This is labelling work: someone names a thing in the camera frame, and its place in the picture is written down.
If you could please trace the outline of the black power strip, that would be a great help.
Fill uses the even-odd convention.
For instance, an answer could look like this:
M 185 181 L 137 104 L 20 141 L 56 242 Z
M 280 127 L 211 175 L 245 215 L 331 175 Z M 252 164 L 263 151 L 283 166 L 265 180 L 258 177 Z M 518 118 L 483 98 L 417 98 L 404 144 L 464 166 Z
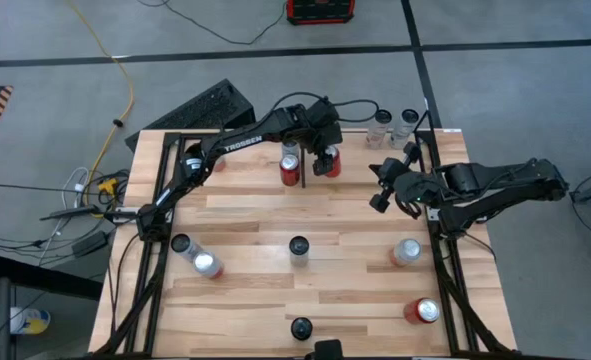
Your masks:
M 40 218 L 40 221 L 46 221 L 51 219 L 64 219 L 82 215 L 98 215 L 100 209 L 95 205 L 86 205 L 77 208 L 59 210 L 50 213 L 48 216 Z

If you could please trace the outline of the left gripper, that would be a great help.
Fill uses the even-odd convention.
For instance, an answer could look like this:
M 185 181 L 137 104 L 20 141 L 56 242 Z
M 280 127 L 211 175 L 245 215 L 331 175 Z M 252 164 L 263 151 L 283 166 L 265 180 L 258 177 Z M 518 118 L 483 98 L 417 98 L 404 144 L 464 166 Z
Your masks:
M 316 154 L 317 158 L 313 163 L 315 176 L 326 176 L 333 171 L 333 154 L 325 150 L 343 141 L 338 122 L 321 125 L 309 123 L 294 131 L 294 140 L 306 152 Z

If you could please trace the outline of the white yellow blue container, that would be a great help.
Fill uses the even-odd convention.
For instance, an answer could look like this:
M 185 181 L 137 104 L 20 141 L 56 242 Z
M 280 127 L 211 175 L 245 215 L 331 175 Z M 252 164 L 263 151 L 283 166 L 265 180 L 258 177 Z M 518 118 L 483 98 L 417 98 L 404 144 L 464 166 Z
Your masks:
M 38 335 L 50 325 L 51 314 L 33 308 L 10 308 L 9 332 L 11 335 Z

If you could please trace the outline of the black power brick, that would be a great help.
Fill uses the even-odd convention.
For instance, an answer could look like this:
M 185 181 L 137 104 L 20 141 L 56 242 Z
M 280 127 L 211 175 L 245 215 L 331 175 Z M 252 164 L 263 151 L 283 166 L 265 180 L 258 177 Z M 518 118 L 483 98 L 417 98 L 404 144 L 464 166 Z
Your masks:
M 79 259 L 105 247 L 107 244 L 108 234 L 104 231 L 98 231 L 73 244 L 72 255 L 74 258 Z

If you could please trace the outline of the red and black case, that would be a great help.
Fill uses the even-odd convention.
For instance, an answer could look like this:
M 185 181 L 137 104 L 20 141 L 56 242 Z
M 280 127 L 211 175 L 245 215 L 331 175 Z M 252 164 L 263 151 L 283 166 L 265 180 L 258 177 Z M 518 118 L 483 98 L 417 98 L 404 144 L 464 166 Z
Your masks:
M 354 17 L 355 0 L 287 0 L 292 25 L 347 23 Z

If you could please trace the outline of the white and red soda can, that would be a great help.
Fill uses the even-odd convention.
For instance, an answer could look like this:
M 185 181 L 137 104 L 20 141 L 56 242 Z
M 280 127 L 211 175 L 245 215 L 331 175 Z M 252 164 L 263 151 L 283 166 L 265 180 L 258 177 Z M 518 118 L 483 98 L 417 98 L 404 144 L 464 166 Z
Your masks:
M 210 252 L 199 252 L 193 261 L 193 267 L 201 276 L 216 279 L 224 273 L 223 263 Z

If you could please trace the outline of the clear bottle black cap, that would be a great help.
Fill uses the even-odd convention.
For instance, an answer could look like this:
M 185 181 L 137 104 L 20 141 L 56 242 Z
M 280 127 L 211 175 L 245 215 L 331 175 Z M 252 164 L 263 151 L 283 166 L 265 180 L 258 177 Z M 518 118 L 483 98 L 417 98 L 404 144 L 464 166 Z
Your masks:
M 177 234 L 171 239 L 171 249 L 189 262 L 193 262 L 202 247 L 186 234 Z

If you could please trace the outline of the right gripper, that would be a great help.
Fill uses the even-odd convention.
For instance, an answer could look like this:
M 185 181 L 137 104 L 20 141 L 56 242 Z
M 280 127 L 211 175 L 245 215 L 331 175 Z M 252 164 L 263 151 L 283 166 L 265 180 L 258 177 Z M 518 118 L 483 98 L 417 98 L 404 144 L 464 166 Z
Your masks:
M 419 203 L 429 201 L 435 189 L 429 184 L 430 177 L 421 172 L 412 171 L 410 165 L 419 160 L 421 150 L 414 142 L 408 142 L 403 149 L 403 160 L 387 157 L 382 164 L 372 164 L 371 170 L 382 188 L 375 194 L 369 205 L 379 213 L 385 213 L 390 205 L 389 197 L 394 196 L 398 208 L 412 218 L 421 215 Z

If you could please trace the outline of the red Coca-Cola can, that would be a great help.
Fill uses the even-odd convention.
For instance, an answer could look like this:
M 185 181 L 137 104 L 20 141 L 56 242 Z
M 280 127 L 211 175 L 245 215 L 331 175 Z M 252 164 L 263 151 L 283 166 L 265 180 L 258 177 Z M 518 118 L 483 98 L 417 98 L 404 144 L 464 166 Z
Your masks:
M 332 169 L 326 174 L 326 177 L 338 177 L 341 174 L 342 169 L 340 151 L 335 145 L 330 145 L 327 147 L 326 153 L 332 157 Z
M 300 181 L 300 162 L 297 156 L 284 155 L 279 163 L 282 184 L 295 186 Z
M 419 298 L 405 305 L 404 318 L 411 324 L 431 324 L 436 322 L 441 310 L 437 302 L 431 298 Z

